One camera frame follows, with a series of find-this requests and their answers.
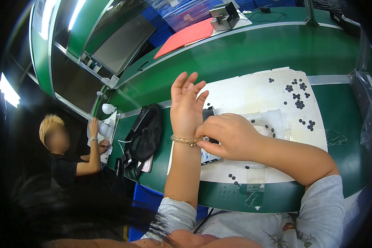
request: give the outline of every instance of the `white t-shirt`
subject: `white t-shirt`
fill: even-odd
[[[263,247],[339,247],[343,235],[343,187],[339,175],[313,183],[302,198],[298,216],[292,214],[238,213],[217,210],[201,226],[199,234],[218,238],[240,236]],[[193,231],[197,211],[188,203],[164,198],[158,212],[166,218],[167,232]],[[154,238],[146,233],[142,238]]]

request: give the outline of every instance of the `grey sleeve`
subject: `grey sleeve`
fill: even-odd
[[[165,218],[165,230],[168,234],[177,229],[191,231],[196,225],[197,211],[187,202],[165,197],[161,201],[157,212]],[[147,232],[142,238],[158,239],[150,232]]]
[[[339,175],[324,177],[302,197],[296,220],[298,247],[339,247],[343,236],[344,197]]]

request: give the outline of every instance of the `hand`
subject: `hand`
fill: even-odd
[[[89,123],[89,136],[90,137],[98,136],[98,119],[95,117]]]
[[[224,113],[210,116],[196,131],[196,137],[208,136],[221,143],[199,141],[197,145],[205,151],[229,160],[254,161],[264,149],[267,138],[240,115]]]
[[[197,128],[203,124],[203,106],[208,91],[204,91],[197,98],[197,94],[206,85],[205,81],[193,85],[197,77],[197,72],[193,72],[189,77],[187,72],[183,72],[171,87],[171,125],[174,136],[179,138],[193,138]]]
[[[107,139],[103,139],[99,142],[99,153],[102,154],[107,150],[107,147],[110,145]]]

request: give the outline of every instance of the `beaded bracelet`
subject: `beaded bracelet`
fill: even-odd
[[[195,146],[197,142],[206,140],[205,137],[199,137],[199,138],[178,138],[174,135],[171,135],[171,140],[175,142],[181,142],[185,144],[190,144],[190,146]]]

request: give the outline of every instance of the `bleached short hair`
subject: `bleached short hair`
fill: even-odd
[[[44,120],[40,123],[40,130],[38,132],[40,141],[43,143],[43,145],[48,149],[47,145],[44,142],[45,135],[47,133],[47,130],[54,124],[61,124],[64,125],[64,121],[57,115],[50,114],[46,115],[44,117]]]

